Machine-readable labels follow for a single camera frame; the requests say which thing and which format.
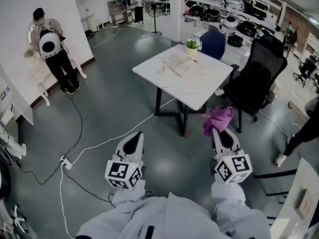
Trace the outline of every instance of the black table leg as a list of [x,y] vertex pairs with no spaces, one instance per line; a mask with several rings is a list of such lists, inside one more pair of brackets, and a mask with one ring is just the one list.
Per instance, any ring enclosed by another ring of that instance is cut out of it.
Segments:
[[189,108],[188,106],[183,107],[182,103],[178,101],[180,108],[182,109],[181,112],[184,113],[184,118],[182,119],[181,117],[181,112],[179,113],[170,113],[170,112],[161,112],[160,111],[160,102],[161,102],[161,94],[162,94],[162,89],[158,88],[157,89],[157,94],[156,94],[156,106],[155,106],[155,116],[156,117],[175,117],[177,118],[179,127],[180,127],[180,132],[182,137],[185,137],[186,134],[186,127],[187,127],[187,119],[188,119],[188,112]]
[[[178,102],[179,102],[179,103],[178,103],[179,109],[180,109],[181,113],[183,113],[183,112],[184,112],[184,105],[183,105],[183,103],[182,103],[181,101],[178,101]],[[206,102],[203,104],[202,108],[199,109],[199,110],[197,110],[197,111],[194,111],[194,110],[192,110],[192,109],[188,109],[188,113],[189,113],[189,114],[206,114],[207,103],[208,103],[208,101],[206,101]]]
[[186,134],[186,128],[187,128],[187,119],[188,119],[188,106],[185,106],[184,108],[184,120],[183,120],[183,123],[182,123],[182,137],[185,137],[185,134]]
[[206,114],[207,103],[208,103],[208,101],[206,101],[206,102],[204,103],[203,108],[201,109],[201,113],[202,113],[202,114]]
[[155,106],[155,116],[159,116],[160,114],[160,101],[161,101],[162,90],[158,88],[156,93],[156,106]]

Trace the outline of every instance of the potted plant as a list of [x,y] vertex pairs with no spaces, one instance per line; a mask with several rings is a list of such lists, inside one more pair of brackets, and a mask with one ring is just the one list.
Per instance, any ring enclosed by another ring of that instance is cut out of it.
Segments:
[[37,58],[35,56],[35,51],[31,47],[27,48],[27,50],[25,51],[23,56],[27,59],[26,63],[27,63],[28,68],[35,67],[39,63],[39,61],[37,60]]
[[197,51],[201,47],[200,41],[196,38],[188,38],[187,39],[187,49],[186,54],[192,59],[197,58]]
[[24,55],[25,58],[34,58],[34,49],[33,48],[27,48],[27,50],[25,51]]

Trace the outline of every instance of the black cooking pot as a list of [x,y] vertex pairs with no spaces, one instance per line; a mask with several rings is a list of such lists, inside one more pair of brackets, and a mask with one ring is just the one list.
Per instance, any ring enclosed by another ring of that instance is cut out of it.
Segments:
[[200,19],[208,22],[216,22],[219,18],[219,15],[220,13],[218,10],[206,9],[200,16]]
[[190,16],[201,16],[202,13],[204,12],[205,7],[201,5],[193,5],[190,9],[188,14]]
[[249,37],[255,37],[257,33],[257,26],[248,20],[240,23],[237,29],[239,32]]
[[243,45],[243,40],[243,38],[235,34],[228,37],[227,43],[234,47],[241,47]]

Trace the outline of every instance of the white sleeve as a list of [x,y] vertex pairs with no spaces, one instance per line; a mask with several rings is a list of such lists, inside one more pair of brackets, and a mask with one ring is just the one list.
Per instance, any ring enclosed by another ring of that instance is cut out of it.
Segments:
[[133,191],[118,190],[112,200],[116,208],[102,213],[81,226],[76,238],[118,239],[145,195],[145,181],[138,181]]
[[216,208],[216,223],[220,231],[233,239],[271,239],[266,216],[245,205],[245,194],[238,184],[225,185],[215,175],[211,195]]

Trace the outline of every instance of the sneaker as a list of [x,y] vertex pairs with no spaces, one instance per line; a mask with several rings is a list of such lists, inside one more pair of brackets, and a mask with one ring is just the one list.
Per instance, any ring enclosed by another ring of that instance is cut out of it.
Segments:
[[66,93],[73,95],[75,93],[75,90],[73,87],[69,87],[68,89],[65,90]]
[[287,159],[287,156],[281,153],[279,157],[276,159],[277,167],[281,167],[281,165],[285,162],[286,159]]
[[77,82],[73,84],[73,87],[75,88],[75,90],[79,90],[80,86],[81,86],[81,82],[79,80],[77,80]]

